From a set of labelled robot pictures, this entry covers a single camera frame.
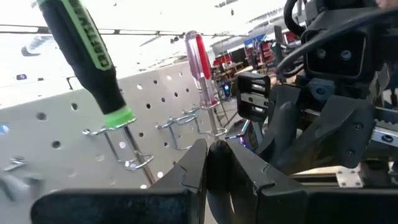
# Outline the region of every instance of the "black cable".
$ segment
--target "black cable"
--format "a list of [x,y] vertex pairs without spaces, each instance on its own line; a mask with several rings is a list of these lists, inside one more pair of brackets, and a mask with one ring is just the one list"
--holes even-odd
[[373,24],[379,22],[382,19],[387,19],[389,17],[397,16],[398,7],[392,7],[390,9],[375,9],[373,12],[367,14],[361,14],[353,19],[344,22],[341,26],[336,29],[326,30],[323,33],[318,34],[312,40],[301,45],[301,47],[294,50],[285,59],[283,59],[276,68],[276,73],[282,73],[283,68],[294,63],[299,57],[305,55],[328,41],[334,38],[346,34],[353,29],[357,29],[361,26]]
[[293,8],[296,4],[297,0],[287,0],[284,8],[284,21],[286,24],[286,27],[292,31],[294,35],[301,36],[305,28],[301,27],[298,25],[296,22],[293,20]]
[[304,64],[301,64],[295,67],[293,70],[284,72],[284,78],[292,78],[293,76],[297,75],[304,67]]

